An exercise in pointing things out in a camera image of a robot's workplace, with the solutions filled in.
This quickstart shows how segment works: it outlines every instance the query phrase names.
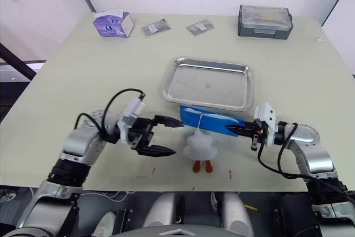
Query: black cable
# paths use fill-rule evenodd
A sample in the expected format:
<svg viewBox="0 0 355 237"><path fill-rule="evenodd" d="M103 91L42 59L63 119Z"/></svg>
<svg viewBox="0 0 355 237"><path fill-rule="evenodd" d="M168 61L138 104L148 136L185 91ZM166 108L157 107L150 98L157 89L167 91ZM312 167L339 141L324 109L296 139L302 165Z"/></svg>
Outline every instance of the black cable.
<svg viewBox="0 0 355 237"><path fill-rule="evenodd" d="M286 140L289 140L291 137L292 137L292 134L294 131L291 131L290 134L287 136ZM342 191L341 189L339 189L338 187L332 185L332 184L329 184L329 183L326 183L324 180L322 179L317 179L315 177L312 177L312 176L309 176L309 175L303 175L303 174L295 174L295 173L286 173L286 172L283 172L282 170L277 170L277 169L274 169L268 165L266 165L264 162L261 161L261 154L262 154L262 151L263 151L263 148L264 148L264 143L265 143L265 140L261 140L261 146L259 148L259 152L257 154L257 160L259 161L259 163L266 169L272 171L272 172L275 172L275 173L279 173L281 174L283 177L285 177L286 179L297 179L297 178L302 178L302 179L308 179L308 180L313 180L317 183L320 183L328 188L331 188L333 191L336 191L337 193L341 194L342 196L344 196L348 201L350 201L353 205L355 205L355 200L352 199L348 194L347 192L345 191Z"/></svg>
<svg viewBox="0 0 355 237"><path fill-rule="evenodd" d="M286 176L284 175L284 172L281 169L281 157L282 157L282 153L284 151L284 149L286 148L288 142L290 141L291 137L293 136L293 134L295 133L297 127L298 127L298 123L292 123L294 125L293 129L290 131L289 135L287 136L286 140L283 142L282 147L280 149L280 152L278 152L278 156L277 156L277 167L278 167L278 171L281 172L281 175L284 176L286 179L297 179L297 177L291 177L291 176Z"/></svg>
<svg viewBox="0 0 355 237"><path fill-rule="evenodd" d="M107 111L109 110L110 108L110 105L112 104L112 102L115 100L115 98L117 96L119 96L120 94L124 93L124 92L128 92L128 91L133 91L133 92L138 92L140 93L140 96L139 96L139 99L140 100L143 100L143 98L145 97L145 93L142 91L142 90L139 90L139 89L136 89L136 88L127 88L127 89L123 89L121 91L119 91L117 94L115 94L110 102L107 104L106 108L105 108L105 111L104 111L104 114L102 116L102 121L101 121L101 128L102 128L102 132L104 134L104 136L107 135L107 131L106 131L106 128L105 128L105 118L106 118L106 114L107 114Z"/></svg>
<svg viewBox="0 0 355 237"><path fill-rule="evenodd" d="M304 233L305 231L311 230L317 228L317 225L312 225L306 228L303 228L302 230L300 230L298 233L296 233L293 237L298 237L301 233Z"/></svg>
<svg viewBox="0 0 355 237"><path fill-rule="evenodd" d="M84 117L87 117L92 123L94 123L94 125L96 126L97 130L99 131L99 134L102 136L102 129L100 127L100 125L97 123L97 121L91 117L89 114L87 113L80 113L77 117L77 121L75 122L75 126L74 126L74 130L78 127L78 124L79 124L79 121L80 121L80 118L84 116Z"/></svg>

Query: white table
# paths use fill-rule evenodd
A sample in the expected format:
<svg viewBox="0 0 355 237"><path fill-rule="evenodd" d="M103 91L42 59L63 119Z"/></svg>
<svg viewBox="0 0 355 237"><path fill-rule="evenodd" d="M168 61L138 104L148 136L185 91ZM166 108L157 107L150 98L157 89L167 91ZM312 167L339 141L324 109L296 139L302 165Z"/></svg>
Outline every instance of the white table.
<svg viewBox="0 0 355 237"><path fill-rule="evenodd" d="M171 30L145 37L140 27L166 18ZM132 14L129 38L103 38L85 16L18 99L0 125L1 184L38 186L57 161L80 112L102 109L117 91L136 87L146 93L142 117L179 118L179 105L160 98L169 63L178 57L243 63L254 71L254 106L225 112L253 120L256 104L269 101L277 119L315 127L339 178L355 189L355 83L345 64L312 18L293 19L288 40L243 38L236 17ZM215 29L192 36L185 27L210 20ZM120 96L119 113L132 94ZM155 144L177 151L170 157L137 155L119 143L108 144L85 182L91 190L304 191L302 180L287 180L259 165L249 138L212 133L219 153L214 172L192 172L184 157L193 128L154 129ZM280 147L265 149L264 161L276 166ZM297 172L290 151L284 170Z"/></svg>

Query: purple tissue box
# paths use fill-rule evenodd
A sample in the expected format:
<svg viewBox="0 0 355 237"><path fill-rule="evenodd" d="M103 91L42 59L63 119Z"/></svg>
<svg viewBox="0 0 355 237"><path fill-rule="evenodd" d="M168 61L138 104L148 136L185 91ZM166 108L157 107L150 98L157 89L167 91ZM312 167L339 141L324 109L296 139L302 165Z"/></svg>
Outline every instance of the purple tissue box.
<svg viewBox="0 0 355 237"><path fill-rule="evenodd" d="M106 15L94 20L96 30L101 36L129 37L134 24L128 12L123 13L123 18Z"/></svg>

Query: silver packet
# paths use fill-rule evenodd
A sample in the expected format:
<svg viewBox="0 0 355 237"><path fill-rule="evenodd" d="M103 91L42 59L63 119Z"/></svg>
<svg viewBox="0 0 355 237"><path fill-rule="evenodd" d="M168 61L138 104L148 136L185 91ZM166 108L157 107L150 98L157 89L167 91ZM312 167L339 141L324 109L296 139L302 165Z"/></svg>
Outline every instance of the silver packet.
<svg viewBox="0 0 355 237"><path fill-rule="evenodd" d="M146 36L151 36L154 33L159 33L166 30L170 30L170 27L165 19L142 27L142 31Z"/></svg>
<svg viewBox="0 0 355 237"><path fill-rule="evenodd" d="M207 32L213 28L214 28L214 26L207 19L204 19L201 22L197 22L197 23L194 23L194 24L186 27L186 29L188 29L190 31L190 33L192 33L194 36L196 36L200 33Z"/></svg>

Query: stainless steel tray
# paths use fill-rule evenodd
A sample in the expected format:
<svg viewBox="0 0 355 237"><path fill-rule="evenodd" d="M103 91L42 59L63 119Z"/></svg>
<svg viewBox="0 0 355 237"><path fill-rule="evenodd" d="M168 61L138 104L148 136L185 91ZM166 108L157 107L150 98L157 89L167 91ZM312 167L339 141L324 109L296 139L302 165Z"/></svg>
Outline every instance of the stainless steel tray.
<svg viewBox="0 0 355 237"><path fill-rule="evenodd" d="M169 102L243 111L253 105L253 75L240 64L179 58L161 87Z"/></svg>

